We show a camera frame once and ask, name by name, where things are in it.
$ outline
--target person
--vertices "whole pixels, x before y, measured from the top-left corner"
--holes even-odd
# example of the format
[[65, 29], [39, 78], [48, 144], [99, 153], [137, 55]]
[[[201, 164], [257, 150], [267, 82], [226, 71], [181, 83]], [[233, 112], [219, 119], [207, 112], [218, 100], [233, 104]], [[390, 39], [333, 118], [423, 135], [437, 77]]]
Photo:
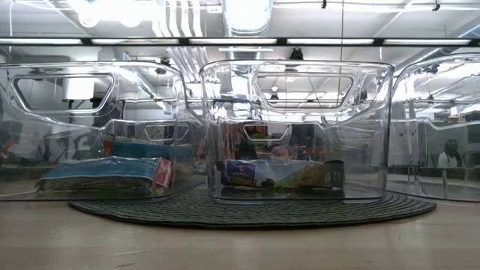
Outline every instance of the person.
[[444, 151], [438, 157], [437, 167], [462, 167], [462, 158], [458, 152], [458, 142], [455, 139], [449, 139], [445, 142]]

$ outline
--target black mat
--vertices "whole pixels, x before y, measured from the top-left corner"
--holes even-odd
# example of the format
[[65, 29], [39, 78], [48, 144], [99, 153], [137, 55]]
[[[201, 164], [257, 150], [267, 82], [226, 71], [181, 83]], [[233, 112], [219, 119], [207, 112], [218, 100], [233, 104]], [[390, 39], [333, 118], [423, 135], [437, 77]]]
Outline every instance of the black mat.
[[219, 203], [201, 184], [165, 200], [75, 201], [83, 212], [137, 224], [209, 229], [333, 227], [390, 221], [436, 208], [431, 202], [386, 192], [373, 202], [339, 200], [265, 201], [261, 204]]

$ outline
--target table surface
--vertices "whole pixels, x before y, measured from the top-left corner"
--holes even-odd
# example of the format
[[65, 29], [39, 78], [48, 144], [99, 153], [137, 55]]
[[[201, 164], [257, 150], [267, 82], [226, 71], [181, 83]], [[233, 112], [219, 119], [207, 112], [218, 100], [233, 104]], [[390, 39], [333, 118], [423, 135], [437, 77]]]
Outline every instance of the table surface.
[[0, 203], [0, 269], [480, 269], [480, 205], [420, 217], [277, 231], [173, 229]]

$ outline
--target transparent storage container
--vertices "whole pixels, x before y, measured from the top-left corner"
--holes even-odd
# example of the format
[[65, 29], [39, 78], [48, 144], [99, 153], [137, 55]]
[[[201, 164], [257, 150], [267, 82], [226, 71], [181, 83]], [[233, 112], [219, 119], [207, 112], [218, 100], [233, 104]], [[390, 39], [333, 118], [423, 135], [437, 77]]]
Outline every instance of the transparent storage container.
[[0, 66], [0, 200], [165, 197], [195, 185], [182, 75], [142, 62]]
[[219, 61], [200, 73], [211, 197], [383, 195], [392, 66]]
[[388, 186], [447, 200], [480, 200], [480, 54], [407, 67], [391, 105]]

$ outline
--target fluorescent light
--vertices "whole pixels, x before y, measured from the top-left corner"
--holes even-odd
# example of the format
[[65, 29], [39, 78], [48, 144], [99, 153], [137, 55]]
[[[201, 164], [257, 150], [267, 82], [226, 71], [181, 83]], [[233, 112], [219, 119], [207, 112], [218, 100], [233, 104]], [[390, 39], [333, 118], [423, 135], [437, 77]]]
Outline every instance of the fluorescent light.
[[386, 39], [385, 45], [467, 45], [469, 39]]
[[251, 38], [251, 37], [237, 37], [237, 38], [192, 38], [191, 44], [276, 44], [276, 38]]
[[310, 44], [310, 45], [369, 45], [374, 42], [372, 38], [289, 38], [287, 44]]
[[82, 41], [79, 38], [6, 38], [0, 37], [1, 44], [11, 44], [11, 45], [36, 45], [36, 44], [46, 44], [46, 45], [81, 45]]
[[218, 48], [222, 53], [271, 53], [273, 49], [269, 48]]
[[91, 40], [97, 45], [149, 45], [149, 44], [178, 44], [178, 39], [171, 38], [94, 38]]

